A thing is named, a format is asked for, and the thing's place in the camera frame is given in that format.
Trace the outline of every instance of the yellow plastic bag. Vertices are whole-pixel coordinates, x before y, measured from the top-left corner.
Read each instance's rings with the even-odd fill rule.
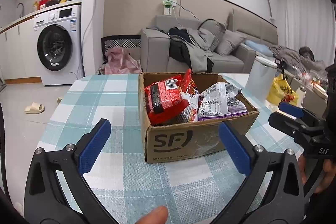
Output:
[[[291,89],[287,80],[282,79],[282,74],[280,74],[278,77],[274,77],[266,99],[275,105],[287,102],[296,106],[298,98],[299,96]]]

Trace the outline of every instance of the blue pillow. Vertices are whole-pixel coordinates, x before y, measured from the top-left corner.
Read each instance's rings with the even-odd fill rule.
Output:
[[[258,44],[251,40],[246,40],[245,44],[248,45],[250,48],[254,49],[256,52],[260,52],[268,57],[273,57],[272,51],[266,45]]]

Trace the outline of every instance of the pink cloth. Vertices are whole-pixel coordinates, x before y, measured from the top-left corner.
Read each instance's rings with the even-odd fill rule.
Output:
[[[123,47],[113,47],[105,53],[105,56],[108,59],[105,65],[106,75],[142,72],[140,63],[131,57],[129,52]]]

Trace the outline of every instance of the human hand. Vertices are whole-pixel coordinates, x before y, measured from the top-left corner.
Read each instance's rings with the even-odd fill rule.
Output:
[[[140,218],[135,224],[165,224],[168,219],[168,209],[159,206]]]
[[[305,184],[307,182],[307,177],[305,174],[306,158],[301,155],[297,160],[297,163],[299,165],[302,183]],[[336,174],[336,163],[332,162],[331,160],[324,160],[323,171],[325,172],[324,178],[320,182],[320,185],[316,187],[314,192],[315,194],[321,193],[329,187]]]

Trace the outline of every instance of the slipper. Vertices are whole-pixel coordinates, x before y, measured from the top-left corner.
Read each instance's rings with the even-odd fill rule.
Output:
[[[25,108],[26,114],[39,114],[45,110],[44,105],[38,103],[32,103],[30,106]]]

